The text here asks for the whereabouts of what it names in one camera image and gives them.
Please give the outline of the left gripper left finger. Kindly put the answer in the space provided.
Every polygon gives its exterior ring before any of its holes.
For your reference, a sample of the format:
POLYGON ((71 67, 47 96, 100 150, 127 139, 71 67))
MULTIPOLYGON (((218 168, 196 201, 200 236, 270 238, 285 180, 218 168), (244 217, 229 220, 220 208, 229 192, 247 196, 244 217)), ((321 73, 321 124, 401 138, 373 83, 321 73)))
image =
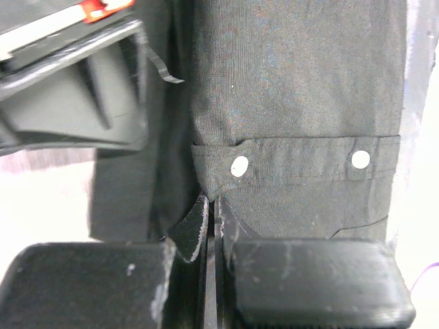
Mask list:
POLYGON ((1 283, 2 328, 201 328, 209 201, 158 243, 39 243, 1 283))

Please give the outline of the black long sleeve shirt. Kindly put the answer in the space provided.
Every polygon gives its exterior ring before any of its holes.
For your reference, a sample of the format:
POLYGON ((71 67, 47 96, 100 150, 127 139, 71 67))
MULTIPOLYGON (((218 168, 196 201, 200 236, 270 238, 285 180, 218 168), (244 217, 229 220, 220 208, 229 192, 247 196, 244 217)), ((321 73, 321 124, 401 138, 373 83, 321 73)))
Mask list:
POLYGON ((90 235, 145 242, 224 198, 264 237, 384 240, 405 1, 139 1, 181 84, 148 74, 150 138, 101 151, 90 235))

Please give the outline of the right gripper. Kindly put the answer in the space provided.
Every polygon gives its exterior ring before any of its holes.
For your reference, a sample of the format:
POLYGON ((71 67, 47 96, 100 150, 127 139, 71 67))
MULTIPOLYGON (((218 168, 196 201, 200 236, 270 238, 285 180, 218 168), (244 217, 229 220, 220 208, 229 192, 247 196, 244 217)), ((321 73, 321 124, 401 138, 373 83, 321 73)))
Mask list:
POLYGON ((178 79, 150 47, 134 1, 1 2, 1 154, 134 152, 148 135, 147 66, 178 79))

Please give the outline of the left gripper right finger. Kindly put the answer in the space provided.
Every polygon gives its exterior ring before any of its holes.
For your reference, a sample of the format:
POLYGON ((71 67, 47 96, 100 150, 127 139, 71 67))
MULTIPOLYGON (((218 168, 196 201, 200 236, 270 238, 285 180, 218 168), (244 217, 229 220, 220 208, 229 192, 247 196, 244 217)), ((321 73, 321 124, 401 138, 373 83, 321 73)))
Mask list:
POLYGON ((364 239, 269 239, 215 201, 220 328, 409 328, 392 252, 364 239))

